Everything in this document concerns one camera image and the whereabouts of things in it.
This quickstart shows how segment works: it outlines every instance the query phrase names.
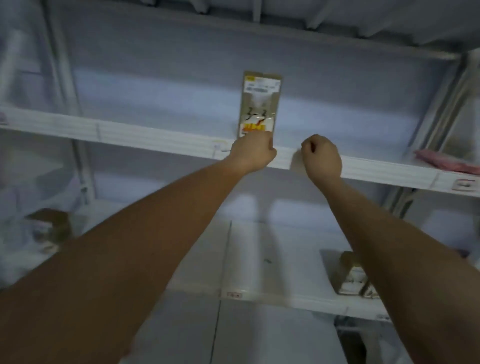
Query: white shelf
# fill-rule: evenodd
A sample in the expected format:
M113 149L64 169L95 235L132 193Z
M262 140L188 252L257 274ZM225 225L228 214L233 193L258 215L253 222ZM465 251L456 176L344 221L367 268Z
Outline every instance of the white shelf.
M174 153L200 158L223 159L230 150L233 139L221 139L198 134L173 132L119 122L102 121L52 113L44 113L12 107L0 107L0 115L4 120L0 128L22 132L52 135L64 138L98 142L117 146L127 146L159 152ZM279 135L279 140L291 145L287 139ZM278 155L269 167L285 170L303 169L298 150L277 145ZM480 184L477 176L450 173L437 170L427 164L410 158L393 162L398 153L386 153L384 150L359 148L359 156L355 152L340 147L343 161L342 177L389 184L394 186L433 190L439 192L463 194L480 197L477 188L473 192L454 191L452 189L457 179L471 179Z
M347 364L332 317L223 301L213 364Z
M164 293L120 364L209 364L218 304L214 297Z
M77 211L72 220L78 224L81 217L87 217L85 233L124 207L126 205L96 200ZM229 229L230 221L214 219L182 260L167 289L218 297Z
M222 298L388 321L382 301L334 292L325 267L346 250L339 234L233 222Z

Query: pink plastic bag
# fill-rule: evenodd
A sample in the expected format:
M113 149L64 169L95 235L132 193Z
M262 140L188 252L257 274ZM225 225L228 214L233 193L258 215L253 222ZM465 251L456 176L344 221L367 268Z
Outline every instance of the pink plastic bag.
M480 167L468 164L459 159L456 159L445 154L434 152L432 150L423 149L415 151L418 159L421 159L441 170L448 170L451 172L469 173L480 176Z

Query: bare arm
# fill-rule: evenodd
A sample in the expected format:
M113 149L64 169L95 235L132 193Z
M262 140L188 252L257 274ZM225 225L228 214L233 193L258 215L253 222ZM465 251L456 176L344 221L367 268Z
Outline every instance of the bare arm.
M0 363L118 363L225 198L276 156L272 134L109 218L0 295Z
M415 363L477 363L480 272L345 184L328 139L310 137L302 155Z

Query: small cardboard box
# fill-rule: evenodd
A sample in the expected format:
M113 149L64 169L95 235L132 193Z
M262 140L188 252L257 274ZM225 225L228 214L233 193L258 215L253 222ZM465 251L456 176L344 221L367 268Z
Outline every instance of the small cardboard box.
M282 77L247 71L243 75L238 137L252 130L273 132Z
M61 244L72 237L72 227L67 212L44 208L26 217L30 222L35 241Z
M337 294L360 295L368 278L353 252L343 252L338 267L331 277Z
M364 298L380 298L377 290L375 289L375 287L370 281L368 281L367 284L365 285L365 288L363 289L361 296Z

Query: fist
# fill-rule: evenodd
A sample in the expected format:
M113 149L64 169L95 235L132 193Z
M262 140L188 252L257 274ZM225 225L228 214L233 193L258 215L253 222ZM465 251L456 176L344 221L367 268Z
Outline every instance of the fist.
M236 140L226 160L245 175L265 168L275 157L273 133L256 130Z
M321 188L326 182L337 180L342 174L342 159L330 140L312 135L301 145L303 164L308 177Z

